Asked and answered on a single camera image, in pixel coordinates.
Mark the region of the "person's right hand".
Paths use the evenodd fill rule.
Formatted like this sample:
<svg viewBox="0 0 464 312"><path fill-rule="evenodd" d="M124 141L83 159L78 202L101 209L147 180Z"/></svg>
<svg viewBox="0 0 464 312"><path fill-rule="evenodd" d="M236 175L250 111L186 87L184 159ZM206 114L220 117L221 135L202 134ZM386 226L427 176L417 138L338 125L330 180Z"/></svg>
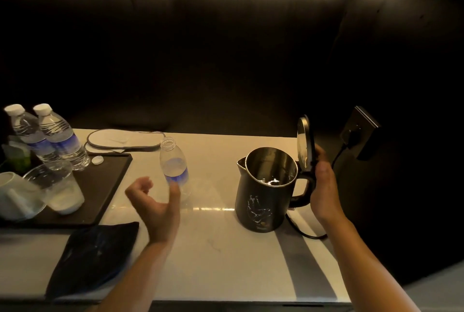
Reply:
<svg viewBox="0 0 464 312"><path fill-rule="evenodd" d="M316 187L311 194L310 206L325 231L345 219L331 163L329 163L329 175L324 178L316 178Z"/></svg>

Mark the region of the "person's left hand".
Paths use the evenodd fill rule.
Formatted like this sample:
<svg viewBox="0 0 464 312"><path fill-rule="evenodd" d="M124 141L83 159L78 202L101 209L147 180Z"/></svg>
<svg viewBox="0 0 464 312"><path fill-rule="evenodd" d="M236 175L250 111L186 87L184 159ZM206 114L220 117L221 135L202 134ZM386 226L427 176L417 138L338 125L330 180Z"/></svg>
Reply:
<svg viewBox="0 0 464 312"><path fill-rule="evenodd" d="M180 225L181 213L172 215L168 202L161 203L149 196L153 182L148 176L136 179L126 190L125 195L145 224L150 244L172 246Z"/></svg>

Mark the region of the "black electric kettle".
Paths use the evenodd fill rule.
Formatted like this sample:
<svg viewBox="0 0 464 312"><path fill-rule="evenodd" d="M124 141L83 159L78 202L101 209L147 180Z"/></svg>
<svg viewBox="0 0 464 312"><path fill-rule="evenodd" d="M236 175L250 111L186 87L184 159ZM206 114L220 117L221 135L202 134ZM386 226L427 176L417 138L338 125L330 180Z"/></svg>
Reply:
<svg viewBox="0 0 464 312"><path fill-rule="evenodd" d="M272 232L281 226L289 209L310 203L317 164L311 126L307 115L297 123L297 161L275 147L254 149L237 161L241 177L235 214L246 229Z"/></svg>

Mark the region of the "person's left forearm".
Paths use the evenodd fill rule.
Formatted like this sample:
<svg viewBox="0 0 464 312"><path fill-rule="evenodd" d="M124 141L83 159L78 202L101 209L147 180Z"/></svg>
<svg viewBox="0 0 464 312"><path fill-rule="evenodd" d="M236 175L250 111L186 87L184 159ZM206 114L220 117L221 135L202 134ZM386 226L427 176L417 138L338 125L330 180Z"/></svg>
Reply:
<svg viewBox="0 0 464 312"><path fill-rule="evenodd" d="M148 312L173 242L150 242L101 303L86 312Z"/></svg>

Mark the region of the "person's right forearm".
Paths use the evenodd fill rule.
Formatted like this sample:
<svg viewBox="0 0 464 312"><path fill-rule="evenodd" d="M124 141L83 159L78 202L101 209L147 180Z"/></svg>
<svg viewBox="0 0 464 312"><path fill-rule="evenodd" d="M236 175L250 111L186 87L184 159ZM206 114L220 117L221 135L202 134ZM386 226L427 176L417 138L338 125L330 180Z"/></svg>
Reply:
<svg viewBox="0 0 464 312"><path fill-rule="evenodd" d="M355 312L421 312L344 215L322 224Z"/></svg>

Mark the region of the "open clear water bottle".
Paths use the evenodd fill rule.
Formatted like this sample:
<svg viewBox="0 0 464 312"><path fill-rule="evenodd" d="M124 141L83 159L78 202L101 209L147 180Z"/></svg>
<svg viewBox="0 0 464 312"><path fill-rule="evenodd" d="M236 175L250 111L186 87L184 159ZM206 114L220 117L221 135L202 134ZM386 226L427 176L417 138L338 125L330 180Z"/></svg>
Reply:
<svg viewBox="0 0 464 312"><path fill-rule="evenodd" d="M167 183L176 182L181 192L181 202L190 196L189 170L186 157L172 137L160 142L159 163Z"/></svg>

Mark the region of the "black power plug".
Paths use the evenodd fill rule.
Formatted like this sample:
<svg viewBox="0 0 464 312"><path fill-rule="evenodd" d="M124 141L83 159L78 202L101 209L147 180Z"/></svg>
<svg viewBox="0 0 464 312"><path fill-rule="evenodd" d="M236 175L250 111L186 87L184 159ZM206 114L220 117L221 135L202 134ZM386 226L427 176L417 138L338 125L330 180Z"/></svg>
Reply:
<svg viewBox="0 0 464 312"><path fill-rule="evenodd" d="M362 129L358 125L353 128L344 129L341 133L341 139L346 148L350 149L359 144L361 140L361 133Z"/></svg>

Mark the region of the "black serving tray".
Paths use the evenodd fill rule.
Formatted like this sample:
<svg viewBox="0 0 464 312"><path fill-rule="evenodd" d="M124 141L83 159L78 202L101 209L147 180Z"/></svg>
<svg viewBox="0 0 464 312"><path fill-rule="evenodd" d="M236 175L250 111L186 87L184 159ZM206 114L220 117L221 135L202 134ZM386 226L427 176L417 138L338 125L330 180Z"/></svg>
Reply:
<svg viewBox="0 0 464 312"><path fill-rule="evenodd" d="M91 163L84 170L74 172L85 198L76 212L59 215L44 208L30 220L15 223L0 219L0 229L72 230L99 224L132 162L129 153L103 153L102 156L100 165Z"/></svg>

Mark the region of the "white disposable slippers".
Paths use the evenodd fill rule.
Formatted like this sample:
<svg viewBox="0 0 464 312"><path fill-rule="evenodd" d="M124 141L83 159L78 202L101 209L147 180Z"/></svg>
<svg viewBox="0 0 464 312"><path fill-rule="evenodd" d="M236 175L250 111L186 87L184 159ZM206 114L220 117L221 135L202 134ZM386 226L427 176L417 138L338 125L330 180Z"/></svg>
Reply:
<svg viewBox="0 0 464 312"><path fill-rule="evenodd" d="M166 137L160 131L128 131L105 128L92 131L84 147L91 153L153 152L160 148Z"/></svg>

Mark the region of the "black plastic pouch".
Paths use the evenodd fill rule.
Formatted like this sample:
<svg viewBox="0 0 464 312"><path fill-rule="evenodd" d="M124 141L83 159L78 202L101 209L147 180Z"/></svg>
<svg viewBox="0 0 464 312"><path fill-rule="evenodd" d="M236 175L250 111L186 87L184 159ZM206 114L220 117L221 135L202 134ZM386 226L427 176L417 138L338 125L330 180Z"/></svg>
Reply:
<svg viewBox="0 0 464 312"><path fill-rule="evenodd" d="M48 282L45 299L88 293L125 268L137 239L138 221L72 233Z"/></svg>

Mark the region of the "clear drinking glass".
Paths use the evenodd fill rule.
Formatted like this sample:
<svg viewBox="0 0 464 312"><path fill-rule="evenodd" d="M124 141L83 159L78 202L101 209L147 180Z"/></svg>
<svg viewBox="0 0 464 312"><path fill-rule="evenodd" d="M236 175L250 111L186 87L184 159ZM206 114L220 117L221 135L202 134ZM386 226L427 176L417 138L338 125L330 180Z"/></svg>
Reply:
<svg viewBox="0 0 464 312"><path fill-rule="evenodd" d="M23 179L38 187L42 202L59 215L72 214L85 202L69 161L43 163L28 171Z"/></svg>

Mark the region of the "sealed clear water bottle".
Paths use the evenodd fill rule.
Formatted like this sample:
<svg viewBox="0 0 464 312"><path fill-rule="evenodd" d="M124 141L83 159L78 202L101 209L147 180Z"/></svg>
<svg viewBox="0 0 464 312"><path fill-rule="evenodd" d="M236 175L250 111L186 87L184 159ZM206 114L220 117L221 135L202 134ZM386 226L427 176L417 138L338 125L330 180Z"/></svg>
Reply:
<svg viewBox="0 0 464 312"><path fill-rule="evenodd" d="M28 113L20 104L8 105L4 107L4 111L10 117L10 123L15 135L25 143L43 163L61 159L55 148L41 131L36 116Z"/></svg>
<svg viewBox="0 0 464 312"><path fill-rule="evenodd" d="M38 104L33 110L38 116L40 130L58 155L70 162L73 170L84 170L90 164L90 157L70 124L49 104Z"/></svg>

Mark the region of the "white cup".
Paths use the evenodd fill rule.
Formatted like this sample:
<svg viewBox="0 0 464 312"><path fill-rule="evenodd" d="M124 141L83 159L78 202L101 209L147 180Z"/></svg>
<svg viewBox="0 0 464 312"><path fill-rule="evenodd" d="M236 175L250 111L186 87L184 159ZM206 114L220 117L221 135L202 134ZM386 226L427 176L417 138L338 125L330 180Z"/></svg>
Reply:
<svg viewBox="0 0 464 312"><path fill-rule="evenodd" d="M45 207L42 190L13 172L0 173L0 219L25 221Z"/></svg>

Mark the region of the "green tea packet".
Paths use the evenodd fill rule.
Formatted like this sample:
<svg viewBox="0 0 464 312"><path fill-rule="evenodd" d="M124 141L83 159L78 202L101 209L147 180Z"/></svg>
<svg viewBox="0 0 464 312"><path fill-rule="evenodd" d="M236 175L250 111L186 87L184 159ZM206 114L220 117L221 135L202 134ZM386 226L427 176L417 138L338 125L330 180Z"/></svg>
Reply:
<svg viewBox="0 0 464 312"><path fill-rule="evenodd" d="M30 170L31 150L26 144L9 141L7 144L2 144L1 148L12 171L22 175Z"/></svg>

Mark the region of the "black wall socket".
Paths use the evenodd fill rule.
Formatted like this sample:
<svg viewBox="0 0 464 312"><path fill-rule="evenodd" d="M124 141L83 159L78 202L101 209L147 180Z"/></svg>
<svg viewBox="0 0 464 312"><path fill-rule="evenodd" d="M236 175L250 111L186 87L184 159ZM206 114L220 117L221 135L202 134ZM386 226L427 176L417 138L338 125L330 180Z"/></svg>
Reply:
<svg viewBox="0 0 464 312"><path fill-rule="evenodd" d="M359 144L348 149L359 161L368 161L381 144L382 127L380 123L362 106L355 106L342 132L346 128L359 126L362 129Z"/></svg>

